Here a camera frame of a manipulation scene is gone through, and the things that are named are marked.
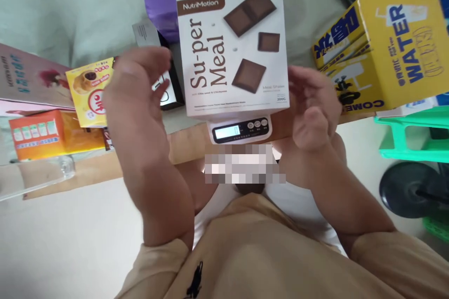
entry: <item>person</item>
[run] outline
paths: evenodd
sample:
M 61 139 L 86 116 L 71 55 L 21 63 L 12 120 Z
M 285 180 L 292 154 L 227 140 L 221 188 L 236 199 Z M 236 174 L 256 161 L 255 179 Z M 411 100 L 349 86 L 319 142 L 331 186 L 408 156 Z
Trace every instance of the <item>person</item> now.
M 170 163 L 159 108 L 169 83 L 151 90 L 170 59 L 164 48 L 128 51 L 104 92 L 123 178 L 143 218 L 144 242 L 117 298 L 449 297 L 448 263 L 398 232 L 346 167 L 335 133 L 341 105 L 327 78 L 289 67 L 292 137 L 276 144 L 287 184 L 241 196 L 205 184 L 198 162 Z M 198 223 L 204 212 L 209 219 Z

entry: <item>chocolate square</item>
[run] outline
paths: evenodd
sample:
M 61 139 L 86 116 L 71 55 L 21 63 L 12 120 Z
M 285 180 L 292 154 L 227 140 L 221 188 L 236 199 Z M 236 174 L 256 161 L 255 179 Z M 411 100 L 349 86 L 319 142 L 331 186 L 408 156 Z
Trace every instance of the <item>chocolate square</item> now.
M 256 93 L 266 69 L 267 67 L 261 64 L 242 59 L 232 85 Z
M 275 33 L 259 33 L 258 51 L 279 52 L 279 41 L 281 34 Z
M 252 27 L 276 10 L 271 0 L 244 0 L 224 17 L 237 37 L 241 37 Z

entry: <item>clear plastic container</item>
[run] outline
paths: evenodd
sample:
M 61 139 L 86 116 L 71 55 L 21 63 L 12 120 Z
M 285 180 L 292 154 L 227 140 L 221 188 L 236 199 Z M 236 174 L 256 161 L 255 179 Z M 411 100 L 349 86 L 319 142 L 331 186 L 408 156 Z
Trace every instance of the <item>clear plastic container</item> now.
M 66 181 L 74 175 L 74 162 L 67 156 L 0 165 L 0 201 Z

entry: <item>nutrimotion logo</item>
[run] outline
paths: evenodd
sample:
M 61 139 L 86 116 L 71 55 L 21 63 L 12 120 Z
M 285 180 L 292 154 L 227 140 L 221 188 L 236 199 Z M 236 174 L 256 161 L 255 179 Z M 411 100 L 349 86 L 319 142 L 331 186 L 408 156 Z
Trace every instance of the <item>nutrimotion logo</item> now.
M 178 16 L 220 10 L 225 0 L 180 0 L 177 2 Z

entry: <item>pixelated blur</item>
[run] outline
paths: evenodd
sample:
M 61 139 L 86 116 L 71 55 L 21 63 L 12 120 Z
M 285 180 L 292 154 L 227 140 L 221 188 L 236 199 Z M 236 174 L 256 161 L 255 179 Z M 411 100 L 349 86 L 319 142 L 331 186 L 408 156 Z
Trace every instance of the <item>pixelated blur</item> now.
M 270 144 L 213 145 L 206 151 L 204 174 L 208 184 L 285 183 Z

